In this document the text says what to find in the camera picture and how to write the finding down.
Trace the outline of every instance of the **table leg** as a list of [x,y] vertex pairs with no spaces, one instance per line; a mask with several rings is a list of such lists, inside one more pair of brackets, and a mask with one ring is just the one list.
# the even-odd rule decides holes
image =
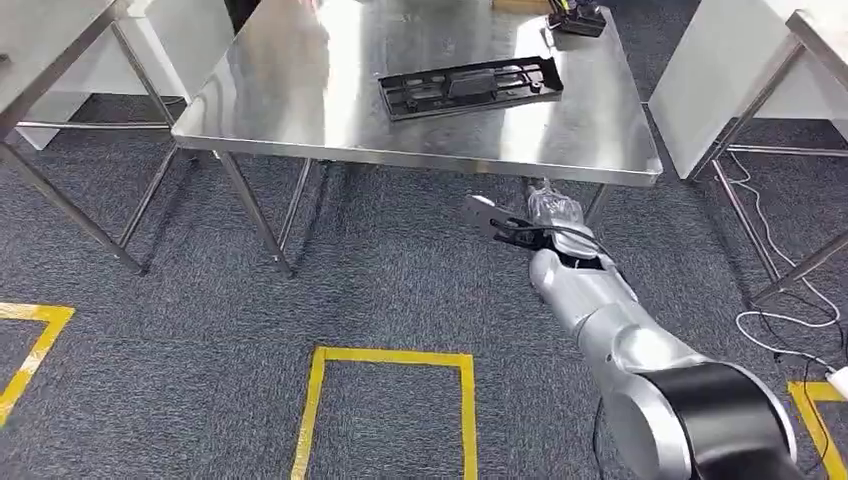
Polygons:
[[3,158],[12,168],[26,180],[30,185],[38,189],[42,195],[50,200],[54,205],[62,209],[73,221],[75,221],[86,233],[94,237],[107,250],[112,252],[124,265],[129,267],[133,273],[142,273],[141,265],[138,264],[129,254],[115,244],[99,225],[88,217],[82,210],[71,202],[65,195],[56,189],[48,180],[29,164],[21,155],[18,154],[11,146],[0,142],[0,158]]
[[294,188],[294,195],[289,202],[289,209],[286,212],[286,218],[283,220],[283,228],[280,230],[280,235],[277,237],[277,244],[280,246],[280,251],[285,251],[286,242],[289,239],[294,216],[297,214],[297,206],[300,204],[300,197],[303,196],[303,188],[306,186],[306,180],[309,178],[309,169],[312,168],[314,160],[311,158],[303,159],[303,167],[300,169],[300,177],[297,179],[297,185]]
[[601,213],[609,201],[612,189],[612,185],[606,183],[598,186],[598,190],[595,191],[595,196],[592,198],[592,202],[589,204],[589,208],[586,209],[586,214],[583,216],[583,223],[585,223],[587,227],[592,228],[600,221]]
[[141,85],[144,86],[144,89],[147,91],[150,99],[153,100],[153,103],[156,105],[156,109],[159,110],[159,113],[165,121],[168,122],[168,125],[173,127],[174,117],[171,116],[168,106],[165,105],[162,97],[160,97],[159,93],[156,91],[156,87],[153,86],[150,76],[148,76],[147,72],[144,71],[144,67],[141,65],[138,56],[127,41],[126,35],[124,35],[124,32],[121,31],[121,26],[117,21],[112,23],[112,32],[115,34],[115,39],[118,40],[118,45],[121,47],[121,51],[124,52],[124,56],[127,57],[127,61],[130,62],[130,66],[138,77],[138,80],[141,82]]
[[843,232],[842,235],[831,240],[830,243],[822,247],[818,252],[810,255],[783,278],[772,283],[768,286],[768,288],[755,295],[753,303],[756,304],[775,293],[786,290],[787,287],[804,278],[804,276],[821,266],[828,258],[845,247],[848,247],[848,231]]
[[777,90],[777,87],[780,86],[783,79],[786,78],[786,75],[792,70],[792,67],[797,63],[798,59],[801,58],[801,55],[804,53],[804,46],[801,42],[798,42],[792,50],[786,55],[783,62],[777,67],[777,69],[772,74],[771,78],[768,79],[765,86],[760,90],[754,100],[748,105],[744,112],[739,115],[739,119],[736,120],[736,123],[730,127],[727,132],[722,135],[720,139],[716,141],[713,147],[708,151],[707,155],[705,155],[705,160],[699,165],[695,167],[695,170],[689,178],[697,179],[698,175],[704,170],[704,168],[717,160],[719,157],[724,154],[727,150],[727,147],[736,140],[736,137],[739,136],[739,133],[742,131],[742,128],[760,111],[760,109],[765,105],[769,98],[771,98],[771,94]]
[[763,263],[763,267],[765,267],[766,273],[768,273],[771,281],[776,282],[777,279],[780,278],[780,273],[777,271],[777,267],[774,265],[774,261],[772,261],[768,250],[766,250],[766,246],[760,238],[760,234],[757,233],[757,230],[754,228],[754,224],[751,223],[751,218],[748,217],[748,212],[745,211],[742,201],[739,200],[739,197],[736,195],[736,191],[733,190],[733,185],[730,184],[730,179],[727,178],[727,174],[724,173],[724,169],[721,167],[721,163],[719,163],[718,160],[713,160],[710,163],[716,171],[721,188],[724,189],[724,193],[730,200],[730,205],[733,206],[736,218],[739,219],[739,223],[742,224],[742,228],[745,230],[745,235],[748,236],[748,240],[750,240],[751,244],[754,246],[754,250],[757,252],[757,257],[759,257],[760,261]]
[[232,155],[227,152],[216,150],[212,153],[218,157],[218,160],[220,160],[221,164],[224,166],[224,170],[226,170],[227,174],[230,176],[233,188],[236,189],[236,193],[238,194],[242,205],[244,205],[245,210],[247,210],[247,215],[256,225],[256,228],[259,231],[259,237],[262,238],[262,242],[265,244],[265,247],[271,252],[271,258],[274,259],[274,262],[279,265],[280,269],[283,270],[284,273],[291,274],[289,264],[286,262],[282,250],[280,250],[280,247],[277,245],[277,239],[274,238],[274,233],[271,232],[271,227],[268,226],[268,221],[265,220],[265,216],[262,215],[262,210],[259,208],[259,204],[256,203],[256,196],[253,195],[253,190],[251,190],[250,186],[247,184],[247,180],[245,180],[244,175],[241,173],[238,163],[236,163],[236,160],[232,157]]
[[168,172],[168,169],[171,168],[171,164],[174,162],[174,156],[176,156],[177,150],[179,150],[179,147],[177,147],[177,144],[175,143],[168,150],[168,153],[165,154],[165,158],[162,159],[162,163],[159,164],[159,168],[153,175],[153,179],[147,185],[147,190],[144,192],[144,195],[142,195],[141,200],[135,207],[135,211],[130,217],[130,220],[127,222],[127,226],[124,227],[123,233],[121,233],[121,238],[118,240],[118,245],[120,245],[121,248],[126,248],[127,244],[130,243],[130,239],[132,239],[136,228],[138,228],[139,222],[141,222],[141,217],[144,216],[144,213],[147,211],[147,207],[150,206],[150,201],[153,200],[153,196],[156,195],[156,190],[159,189],[159,185],[162,184],[165,174]]

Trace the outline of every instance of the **power cord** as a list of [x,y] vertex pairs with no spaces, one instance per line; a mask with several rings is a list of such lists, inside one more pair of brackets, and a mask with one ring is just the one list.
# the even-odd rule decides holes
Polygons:
[[[736,163],[736,166],[739,167],[739,169],[742,170],[742,172],[745,173],[745,178],[742,178],[742,179],[739,179],[739,180],[731,179],[729,181],[729,183],[731,185],[738,185],[738,186],[744,188],[745,190],[748,190],[749,192],[754,194],[754,199],[755,199],[754,205],[756,207],[757,216],[760,217],[760,221],[763,223],[763,227],[764,227],[765,233],[766,233],[766,240],[768,241],[769,246],[787,264],[789,264],[791,267],[795,267],[795,262],[793,262],[792,259],[790,259],[785,253],[783,253],[783,251],[777,246],[777,244],[775,243],[774,239],[771,236],[771,227],[768,223],[768,220],[766,220],[766,217],[765,217],[765,214],[763,213],[762,205],[761,205],[761,202],[760,202],[760,199],[761,199],[760,192],[756,188],[748,185],[748,182],[751,180],[751,173],[744,166],[742,166],[742,163],[739,161],[738,158],[736,158],[736,155],[733,152],[730,152],[730,157],[733,159],[734,163]],[[788,315],[781,315],[781,314],[778,314],[778,313],[764,312],[762,310],[756,310],[756,311],[752,310],[752,311],[742,312],[742,313],[740,313],[739,315],[736,316],[736,327],[739,329],[739,331],[742,333],[742,335],[744,335],[748,340],[750,340],[751,342],[753,342],[754,344],[756,344],[757,346],[759,346],[761,348],[764,348],[764,349],[766,349],[766,350],[768,350],[772,353],[775,353],[775,354],[794,355],[794,356],[806,358],[809,361],[816,362],[816,363],[824,366],[830,373],[835,373],[836,369],[833,366],[831,366],[829,363],[824,361],[822,358],[820,358],[819,356],[812,355],[812,354],[809,354],[807,352],[803,352],[803,351],[800,351],[800,350],[791,349],[791,348],[788,347],[788,345],[787,345],[787,348],[778,348],[778,347],[768,345],[768,344],[763,343],[763,342],[757,340],[756,338],[754,338],[754,336],[751,335],[750,333],[748,333],[748,331],[745,330],[745,328],[742,326],[742,320],[745,317],[749,317],[749,316],[759,316],[761,319],[763,317],[767,317],[767,318],[773,318],[773,319],[777,319],[777,320],[783,320],[783,321],[795,323],[797,325],[801,325],[801,326],[808,327],[808,328],[823,328],[823,327],[830,327],[832,325],[838,326],[838,322],[841,321],[841,319],[842,319],[842,312],[839,310],[839,308],[832,301],[830,301],[829,298],[827,298],[821,292],[819,292],[806,278],[802,278],[801,281],[804,282],[804,286],[806,286],[807,289],[810,290],[810,292],[813,293],[813,295],[819,297],[823,302],[825,302],[830,307],[831,310],[833,310],[833,318],[831,318],[829,321],[824,322],[824,323],[810,323],[810,322],[806,322],[804,320],[800,320],[798,318],[790,317]],[[845,347],[845,348],[846,348],[845,356],[846,356],[846,360],[848,360],[848,347]]]

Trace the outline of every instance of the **black tray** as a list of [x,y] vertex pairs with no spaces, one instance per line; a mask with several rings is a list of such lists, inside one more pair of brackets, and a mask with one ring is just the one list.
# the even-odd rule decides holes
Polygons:
[[552,58],[513,58],[379,79],[392,120],[457,114],[559,96]]

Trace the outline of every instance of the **silver robot arm segment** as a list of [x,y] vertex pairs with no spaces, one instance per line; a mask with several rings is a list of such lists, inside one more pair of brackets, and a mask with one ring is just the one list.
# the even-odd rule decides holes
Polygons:
[[530,263],[530,280],[586,356],[625,463],[640,478],[689,478],[680,422],[659,390],[636,373],[709,360],[657,325],[609,258],[601,263],[603,270],[570,268],[542,249]]
[[583,225],[534,225],[483,197],[465,215],[535,251],[530,280],[573,335],[624,462],[643,479],[799,479],[783,406],[746,370],[660,327]]

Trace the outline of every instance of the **yellow floor marking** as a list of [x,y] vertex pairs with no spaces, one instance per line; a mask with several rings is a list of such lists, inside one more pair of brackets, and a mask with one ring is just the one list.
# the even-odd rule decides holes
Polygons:
[[801,412],[801,419],[807,426],[807,431],[810,432],[816,450],[818,450],[819,455],[824,457],[822,463],[827,470],[828,478],[832,480],[848,479],[848,471],[845,469],[845,464],[842,463],[842,455],[839,454],[836,442],[833,441],[830,431],[828,431],[821,414],[816,408],[816,402],[845,402],[846,400],[828,382],[807,382],[809,402],[807,395],[804,395],[804,382],[789,382],[789,393],[792,394],[792,399],[795,401],[798,411]]
[[461,423],[464,477],[466,479],[477,478],[477,420],[474,413],[474,360],[471,355],[336,347],[315,348],[291,478],[301,479],[306,476],[309,451],[312,448],[312,432],[315,429],[315,416],[318,414],[318,401],[321,398],[321,385],[324,382],[324,364],[327,360],[459,368],[459,383],[462,392]]
[[21,397],[30,379],[38,370],[41,361],[47,355],[59,332],[74,314],[70,307],[52,307],[48,305],[26,305],[20,303],[0,303],[0,319],[35,320],[45,322],[47,326],[32,346],[21,368],[0,396],[0,427],[6,424],[6,418],[12,412],[15,402]]

